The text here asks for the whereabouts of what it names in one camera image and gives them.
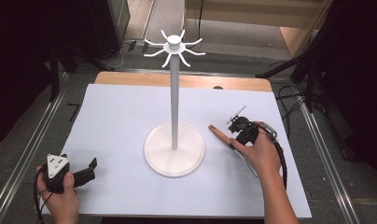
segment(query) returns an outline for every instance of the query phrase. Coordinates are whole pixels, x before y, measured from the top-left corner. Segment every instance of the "hand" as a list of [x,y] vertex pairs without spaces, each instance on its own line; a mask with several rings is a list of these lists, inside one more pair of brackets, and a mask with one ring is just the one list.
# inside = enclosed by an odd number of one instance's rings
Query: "hand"
[[[52,194],[46,207],[52,213],[56,224],[76,224],[78,222],[78,199],[73,189],[75,178],[68,172],[63,178],[63,194]],[[50,192],[47,191],[44,174],[41,173],[37,180],[37,189],[45,201]]]
[[270,137],[262,129],[258,129],[258,138],[251,147],[246,147],[237,140],[231,138],[232,145],[246,156],[250,165],[258,173],[258,177],[265,175],[279,175],[281,162]]

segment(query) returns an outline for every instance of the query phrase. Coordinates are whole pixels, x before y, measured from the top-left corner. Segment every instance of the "white triangular marker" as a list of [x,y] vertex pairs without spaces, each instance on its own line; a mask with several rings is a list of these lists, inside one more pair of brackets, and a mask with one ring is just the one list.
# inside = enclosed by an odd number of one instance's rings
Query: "white triangular marker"
[[47,166],[49,169],[49,178],[53,178],[55,175],[57,175],[68,162],[69,159],[65,157],[48,154]]

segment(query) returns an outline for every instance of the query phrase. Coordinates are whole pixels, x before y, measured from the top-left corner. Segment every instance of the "white stand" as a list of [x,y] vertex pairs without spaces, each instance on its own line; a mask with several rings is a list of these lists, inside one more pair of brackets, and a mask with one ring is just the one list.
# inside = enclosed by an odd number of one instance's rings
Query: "white stand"
[[179,58],[182,62],[190,67],[182,56],[183,51],[194,55],[204,55],[205,53],[196,53],[186,49],[187,45],[196,45],[202,39],[194,43],[182,43],[181,36],[166,36],[161,30],[162,35],[167,42],[165,44],[154,44],[145,40],[150,45],[163,46],[163,49],[154,54],[145,54],[145,57],[154,57],[162,52],[167,52],[168,57],[165,67],[170,62],[171,77],[171,115],[172,121],[157,126],[148,135],[145,141],[145,157],[147,163],[156,172],[161,175],[177,177],[187,175],[195,170],[203,159],[205,154],[205,143],[201,134],[193,126],[178,121],[179,105]]

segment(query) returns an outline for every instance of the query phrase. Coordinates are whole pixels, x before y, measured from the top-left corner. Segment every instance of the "round white base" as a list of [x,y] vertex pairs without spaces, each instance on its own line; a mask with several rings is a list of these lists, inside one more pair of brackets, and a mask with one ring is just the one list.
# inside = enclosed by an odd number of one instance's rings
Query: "round white base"
[[205,143],[193,126],[179,122],[177,148],[172,148],[172,123],[157,126],[145,141],[148,164],[161,175],[178,177],[195,170],[205,154]]

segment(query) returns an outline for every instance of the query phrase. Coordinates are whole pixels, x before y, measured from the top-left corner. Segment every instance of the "person's left hand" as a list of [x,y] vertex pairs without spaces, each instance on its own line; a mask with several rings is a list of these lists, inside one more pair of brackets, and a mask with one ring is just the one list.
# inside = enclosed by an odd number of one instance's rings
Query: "person's left hand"
[[[52,213],[56,224],[76,224],[78,222],[78,199],[74,190],[75,178],[68,172],[63,178],[63,193],[52,194],[46,202],[46,207]],[[37,190],[45,201],[50,192],[47,191],[47,185],[44,174],[41,173],[37,179]]]

